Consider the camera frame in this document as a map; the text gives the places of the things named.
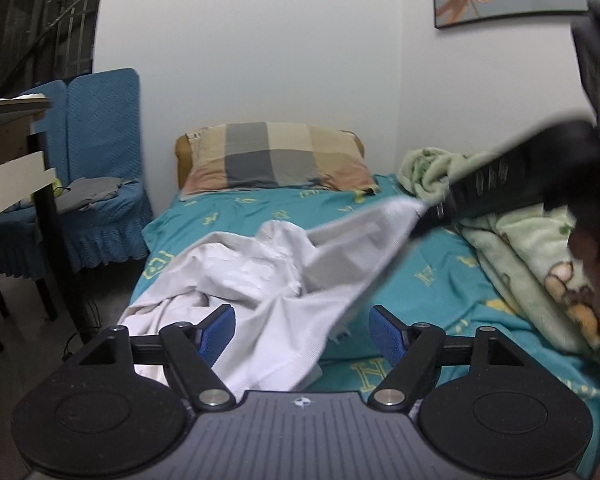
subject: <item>gray gripper base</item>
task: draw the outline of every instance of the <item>gray gripper base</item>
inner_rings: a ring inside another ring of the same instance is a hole
[[[404,415],[356,392],[249,392],[238,408],[198,417],[180,447],[128,480],[468,480]],[[33,474],[30,480],[48,478]],[[561,480],[575,476],[561,476]]]

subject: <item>pillowcase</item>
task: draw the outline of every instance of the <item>pillowcase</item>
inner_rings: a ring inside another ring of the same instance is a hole
[[[378,189],[350,132],[293,123],[222,124],[187,134],[192,168],[181,198],[224,189]]]

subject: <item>green blanket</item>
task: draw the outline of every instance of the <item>green blanket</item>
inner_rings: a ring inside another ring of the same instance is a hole
[[[437,148],[408,152],[398,172],[404,189],[438,202],[449,180],[493,155],[464,156]],[[567,248],[573,218],[566,208],[541,205],[489,215],[457,226],[504,300],[558,350],[600,361],[600,326],[593,290]]]

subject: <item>dark floor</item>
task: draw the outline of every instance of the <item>dark floor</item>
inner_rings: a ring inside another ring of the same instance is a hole
[[[142,264],[134,261],[110,264],[80,274],[100,311],[103,326],[115,324],[128,305]],[[0,338],[5,347],[0,353],[0,480],[20,479],[27,472],[11,440],[13,407],[24,393],[61,364],[64,345],[75,332],[52,280],[49,287],[59,311],[54,322],[45,319],[32,281],[0,276],[0,288],[11,311],[7,319],[0,315]],[[79,338],[75,337],[71,350],[79,346]]]

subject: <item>white garment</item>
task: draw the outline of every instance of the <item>white garment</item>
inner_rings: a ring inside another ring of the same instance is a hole
[[[330,331],[355,317],[365,299],[355,300],[404,246],[423,209],[419,200],[391,198],[311,231],[268,221],[253,238],[210,233],[169,263],[120,324],[131,335],[155,334],[229,303],[235,336],[215,373],[237,399],[245,390],[293,389],[315,367]],[[161,367],[137,370],[166,382]]]

